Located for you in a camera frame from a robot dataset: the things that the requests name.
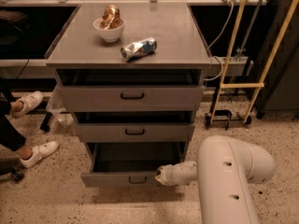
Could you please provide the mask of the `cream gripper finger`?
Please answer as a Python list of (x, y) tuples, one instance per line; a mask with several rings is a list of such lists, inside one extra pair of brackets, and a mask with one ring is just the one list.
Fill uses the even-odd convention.
[(160, 184), (163, 184), (163, 179), (162, 179), (162, 170), (163, 169), (164, 169), (164, 166), (158, 167), (156, 176), (155, 176), (156, 181), (158, 181)]

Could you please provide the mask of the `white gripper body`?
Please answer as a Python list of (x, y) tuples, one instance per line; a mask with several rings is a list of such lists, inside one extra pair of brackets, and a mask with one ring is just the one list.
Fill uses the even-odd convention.
[(186, 185), (186, 179), (184, 178), (184, 168), (182, 165), (163, 165), (164, 169), (162, 170), (162, 179), (164, 186), (175, 186), (175, 185)]

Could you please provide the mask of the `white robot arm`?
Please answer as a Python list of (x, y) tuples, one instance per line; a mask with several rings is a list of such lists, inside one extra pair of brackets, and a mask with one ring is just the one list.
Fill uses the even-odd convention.
[(259, 224), (249, 184), (264, 184), (275, 171), (263, 147), (212, 135), (200, 145), (196, 161), (161, 166), (155, 179), (165, 186), (196, 181), (202, 224)]

